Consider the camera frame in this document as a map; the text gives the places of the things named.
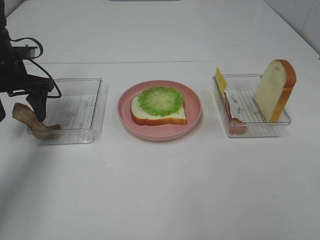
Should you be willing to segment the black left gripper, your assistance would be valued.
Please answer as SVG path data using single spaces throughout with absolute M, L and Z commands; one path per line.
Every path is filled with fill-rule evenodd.
M 51 76 L 40 77 L 27 73 L 23 60 L 32 61 L 12 47 L 8 32 L 0 33 L 0 91 L 10 97 L 28 95 L 26 100 L 39 122 L 47 116 L 48 93 L 54 89 L 54 80 Z M 6 117 L 6 112 L 0 100 L 0 122 Z

